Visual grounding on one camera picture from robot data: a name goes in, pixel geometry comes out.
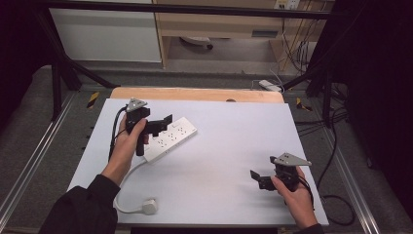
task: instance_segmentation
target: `person's right hand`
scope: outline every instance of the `person's right hand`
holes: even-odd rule
[[[297,167],[297,172],[299,176],[305,178],[300,167]],[[283,196],[298,228],[304,229],[318,223],[314,214],[310,193],[303,184],[299,183],[297,190],[291,192],[279,178],[271,176],[271,181],[276,186],[279,194]]]

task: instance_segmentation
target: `power strip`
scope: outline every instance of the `power strip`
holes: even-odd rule
[[[262,80],[262,81],[258,82],[258,84],[262,88],[264,88],[266,90],[269,90],[269,91],[279,92],[281,90],[277,85],[269,82],[268,80]]]
[[[149,144],[145,144],[143,157],[148,163],[153,163],[173,148],[192,137],[197,132],[185,117],[168,125],[168,130],[159,133],[158,137],[149,137]]]

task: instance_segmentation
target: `metal frame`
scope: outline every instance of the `metal frame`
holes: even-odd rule
[[[73,99],[77,93],[72,92],[69,94],[64,103],[61,113],[56,117],[56,120],[49,125],[49,128],[46,130],[36,149],[32,153],[30,159],[28,160],[26,166],[19,175],[19,178],[16,180],[6,199],[0,207],[0,233],[5,228],[7,222],[12,216],[13,211],[19,203],[21,196],[23,195],[25,189],[27,188],[30,180],[33,178],[37,168],[42,162],[43,157],[45,156],[49,146],[51,145],[57,131],[59,130],[61,124],[66,117]]]
[[[222,16],[245,16],[265,18],[290,18],[290,19],[314,19],[314,20],[342,20],[349,18],[349,14],[306,12],[287,10],[268,10],[235,7],[211,7],[211,6],[189,6],[189,5],[166,5],[166,4],[139,4],[139,3],[114,3],[114,2],[91,2],[91,1],[64,1],[64,0],[38,0],[30,2],[33,14],[47,35],[50,44],[56,54],[56,63],[53,64],[54,75],[54,116],[57,117],[61,110],[61,94],[58,79],[63,78],[69,90],[79,90],[82,86],[75,71],[81,72],[95,80],[106,88],[116,88],[119,85],[107,82],[103,78],[89,71],[84,66],[72,60],[65,52],[58,35],[52,29],[45,17],[45,11],[54,9],[93,10],[93,11],[116,11],[116,12],[146,12],[146,13],[176,13],[176,14],[202,14]]]
[[[310,99],[313,109],[315,110],[319,119],[321,119],[321,104],[318,100],[311,98]],[[326,136],[329,146],[331,149],[334,145],[334,134],[331,129],[323,128],[324,135]],[[340,149],[340,146],[337,145],[336,152],[334,154],[334,162],[336,164],[337,170],[343,179],[344,186],[346,187],[349,197],[352,200],[353,206],[357,213],[358,219],[361,223],[362,228],[365,233],[369,234],[378,234],[380,233],[379,226],[376,223],[376,220],[368,208],[367,202],[362,195],[360,188],[358,187],[357,181],[353,176],[350,167],[348,166],[346,159]]]

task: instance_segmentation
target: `white tabletop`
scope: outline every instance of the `white tabletop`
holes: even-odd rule
[[[120,206],[133,210],[157,200],[154,215],[122,214],[131,225],[279,226],[294,224],[277,191],[260,190],[249,170],[275,174],[270,156],[284,152],[305,159],[287,104],[222,101],[146,100],[159,120],[186,117],[198,132],[152,165],[133,173],[121,190]],[[128,99],[107,99],[69,189],[89,186],[107,163],[112,126]],[[141,160],[135,156],[132,165]],[[308,167],[302,167],[315,197],[316,217],[328,221]]]

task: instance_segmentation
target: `black stand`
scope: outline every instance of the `black stand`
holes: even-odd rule
[[[105,88],[116,88],[120,85],[112,84],[98,75],[92,73],[84,66],[80,65],[76,61],[72,60],[65,52],[63,45],[61,44],[56,31],[52,29],[51,24],[46,18],[46,11],[48,8],[36,7],[35,4],[32,5],[32,13],[36,18],[37,22],[46,34],[50,46],[54,51],[55,63],[52,64],[52,76],[53,76],[53,94],[54,94],[54,113],[52,121],[56,119],[61,111],[61,82],[60,78],[63,79],[67,88],[72,91],[78,91],[82,87],[77,72],[81,72],[88,76],[92,80],[96,81],[98,84],[104,86]]]

